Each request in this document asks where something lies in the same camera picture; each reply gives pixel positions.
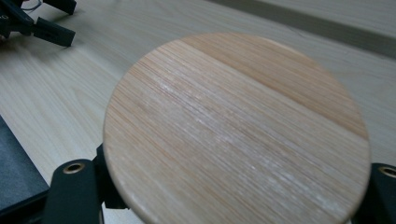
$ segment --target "stool seat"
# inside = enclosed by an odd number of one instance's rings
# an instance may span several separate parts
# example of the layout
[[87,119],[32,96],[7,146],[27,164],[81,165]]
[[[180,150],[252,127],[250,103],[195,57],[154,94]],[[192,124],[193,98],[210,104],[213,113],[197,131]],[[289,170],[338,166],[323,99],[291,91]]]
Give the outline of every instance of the stool seat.
[[106,111],[108,170],[148,223],[343,223],[364,195],[368,135],[343,86],[262,37],[167,43]]

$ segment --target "wood grain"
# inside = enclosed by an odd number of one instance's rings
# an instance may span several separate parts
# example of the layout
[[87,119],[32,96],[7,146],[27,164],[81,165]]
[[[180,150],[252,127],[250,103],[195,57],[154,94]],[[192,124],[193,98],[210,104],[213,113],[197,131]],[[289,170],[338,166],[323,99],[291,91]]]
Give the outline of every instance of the wood grain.
[[[388,13],[395,1],[268,1],[396,36]],[[68,49],[22,35],[0,43],[0,114],[48,183],[64,162],[94,157],[111,92],[137,60],[168,41],[208,32],[265,36],[320,63],[361,109],[372,161],[396,165],[394,60],[206,0],[84,0],[73,16],[46,4],[29,16],[77,33]],[[140,223],[130,210],[104,212],[107,224]]]
[[358,108],[274,41],[208,34],[139,60],[107,107],[106,161],[150,223],[343,223],[370,153]]

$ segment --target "black metal bracket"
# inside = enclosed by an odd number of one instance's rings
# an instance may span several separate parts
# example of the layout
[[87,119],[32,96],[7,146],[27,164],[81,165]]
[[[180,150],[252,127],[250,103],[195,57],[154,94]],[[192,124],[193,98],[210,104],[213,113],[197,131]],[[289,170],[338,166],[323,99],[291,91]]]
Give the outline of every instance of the black metal bracket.
[[58,167],[49,190],[0,211],[0,223],[104,223],[102,203],[111,209],[128,208],[111,181],[102,145],[96,152],[92,161]]
[[[23,0],[0,0],[0,35],[9,38],[11,32],[31,35],[53,44],[70,47],[76,32],[53,22],[38,18],[36,24],[22,9]],[[69,15],[74,13],[74,0],[45,0],[44,3],[56,7]]]
[[396,223],[396,167],[373,163],[366,195],[352,224]]

